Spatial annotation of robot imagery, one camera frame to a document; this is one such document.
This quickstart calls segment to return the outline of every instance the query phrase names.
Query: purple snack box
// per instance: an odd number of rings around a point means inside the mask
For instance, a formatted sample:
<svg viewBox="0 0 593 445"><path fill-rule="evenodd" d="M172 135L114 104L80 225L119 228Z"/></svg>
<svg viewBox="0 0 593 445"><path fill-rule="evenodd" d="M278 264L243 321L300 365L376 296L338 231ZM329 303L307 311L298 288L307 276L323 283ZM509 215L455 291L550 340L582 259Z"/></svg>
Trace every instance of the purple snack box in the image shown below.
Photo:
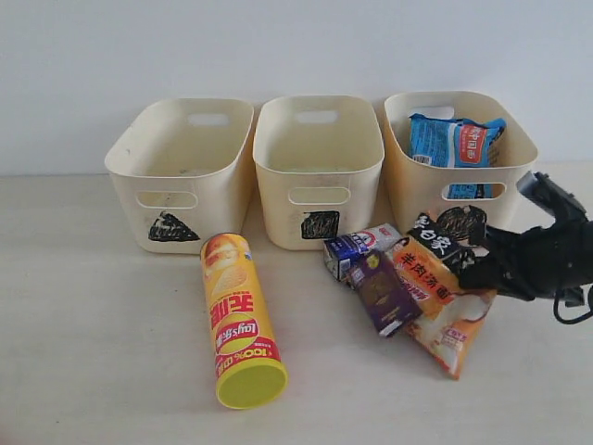
<svg viewBox="0 0 593 445"><path fill-rule="evenodd" d="M373 250L360 258L350 269L349 276L379 336L391 337L422 315L384 252Z"/></svg>

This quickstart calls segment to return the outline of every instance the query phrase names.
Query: basket handle hole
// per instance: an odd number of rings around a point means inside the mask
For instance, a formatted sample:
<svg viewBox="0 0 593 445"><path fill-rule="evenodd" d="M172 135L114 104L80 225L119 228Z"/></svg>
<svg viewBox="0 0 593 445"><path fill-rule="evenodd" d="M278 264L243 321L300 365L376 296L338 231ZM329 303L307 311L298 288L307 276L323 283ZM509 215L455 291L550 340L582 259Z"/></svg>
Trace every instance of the basket handle hole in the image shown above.
<svg viewBox="0 0 593 445"><path fill-rule="evenodd" d="M197 206L197 196L190 192L138 192L136 200L146 209L189 210Z"/></svg>
<svg viewBox="0 0 593 445"><path fill-rule="evenodd" d="M216 127L228 125L231 120L222 113L194 113L187 116L187 122L193 127Z"/></svg>
<svg viewBox="0 0 593 445"><path fill-rule="evenodd" d="M299 123L334 123L338 117L338 113L334 109L301 111L296 114L296 120Z"/></svg>
<svg viewBox="0 0 593 445"><path fill-rule="evenodd" d="M498 199L507 191L503 183L456 183L446 185L441 197L447 201Z"/></svg>
<svg viewBox="0 0 593 445"><path fill-rule="evenodd" d="M455 108L451 105L441 107L416 107L410 110L409 116L415 113L423 114L427 118L453 119L455 116Z"/></svg>
<svg viewBox="0 0 593 445"><path fill-rule="evenodd" d="M297 206L340 206L350 200L345 187L295 187L288 192L288 200Z"/></svg>

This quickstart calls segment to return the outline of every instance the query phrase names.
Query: beige table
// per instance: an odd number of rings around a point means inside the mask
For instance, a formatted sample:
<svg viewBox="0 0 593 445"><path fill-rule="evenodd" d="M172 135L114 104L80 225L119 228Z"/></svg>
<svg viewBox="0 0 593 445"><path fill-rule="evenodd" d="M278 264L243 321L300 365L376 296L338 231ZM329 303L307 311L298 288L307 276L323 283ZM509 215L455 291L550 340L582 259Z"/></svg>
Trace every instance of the beige table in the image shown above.
<svg viewBox="0 0 593 445"><path fill-rule="evenodd" d="M593 163L538 167L593 210ZM391 221L383 189L376 213ZM525 200L512 229L550 221ZM244 233L290 383L232 412L214 396L198 258L139 249L104 175L0 179L0 443L593 439L593 322L500 297L455 382L408 337L375 335L320 252L273 246L257 198Z"/></svg>

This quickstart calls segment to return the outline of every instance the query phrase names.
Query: storage basket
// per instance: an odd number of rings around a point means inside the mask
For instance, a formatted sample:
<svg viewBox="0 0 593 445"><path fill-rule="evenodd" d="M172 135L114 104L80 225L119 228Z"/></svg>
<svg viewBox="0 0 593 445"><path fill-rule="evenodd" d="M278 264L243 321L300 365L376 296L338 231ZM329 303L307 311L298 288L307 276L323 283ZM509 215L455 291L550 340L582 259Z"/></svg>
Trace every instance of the storage basket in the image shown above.
<svg viewBox="0 0 593 445"><path fill-rule="evenodd" d="M385 151L367 101L343 95L280 97L259 115L253 157L270 240L316 250L368 227Z"/></svg>
<svg viewBox="0 0 593 445"><path fill-rule="evenodd" d="M507 128L498 141L498 160L488 168L442 168L408 156L410 115L420 112L441 119L468 118L478 122L503 118ZM517 181L536 162L537 148L510 113L493 98L473 92L418 92L392 95L385 101L384 174L396 226L408 231L421 211L440 213L473 205L484 210L488 223L508 228L521 199ZM448 199L452 184L492 184L493 197Z"/></svg>
<svg viewBox="0 0 593 445"><path fill-rule="evenodd" d="M253 106L235 99L167 99L146 108L105 163L137 243L199 254L240 232L255 186Z"/></svg>

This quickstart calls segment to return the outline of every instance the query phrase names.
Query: lay's chips can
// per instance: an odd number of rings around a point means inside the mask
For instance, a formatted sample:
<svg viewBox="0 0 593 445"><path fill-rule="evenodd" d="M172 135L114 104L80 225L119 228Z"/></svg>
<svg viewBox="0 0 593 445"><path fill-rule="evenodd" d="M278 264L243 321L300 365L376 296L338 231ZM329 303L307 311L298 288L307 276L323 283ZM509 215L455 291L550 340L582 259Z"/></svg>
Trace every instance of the lay's chips can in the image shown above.
<svg viewBox="0 0 593 445"><path fill-rule="evenodd" d="M281 362L246 240L213 236L202 246L202 277L215 353L216 395L234 409L276 399L288 373Z"/></svg>

